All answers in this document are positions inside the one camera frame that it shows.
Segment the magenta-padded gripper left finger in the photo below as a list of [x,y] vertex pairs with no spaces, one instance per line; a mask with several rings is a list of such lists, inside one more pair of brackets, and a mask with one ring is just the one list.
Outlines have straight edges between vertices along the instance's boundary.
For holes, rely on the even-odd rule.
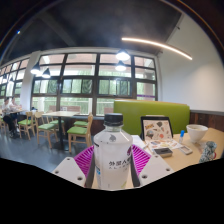
[[66,157],[53,174],[84,188],[91,188],[94,181],[94,147],[84,149],[75,157]]

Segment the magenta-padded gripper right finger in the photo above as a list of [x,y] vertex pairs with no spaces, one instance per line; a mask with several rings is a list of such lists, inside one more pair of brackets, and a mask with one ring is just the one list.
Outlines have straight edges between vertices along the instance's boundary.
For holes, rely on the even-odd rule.
[[143,187],[174,172],[157,154],[150,155],[136,145],[132,145],[131,151],[130,180],[133,187]]

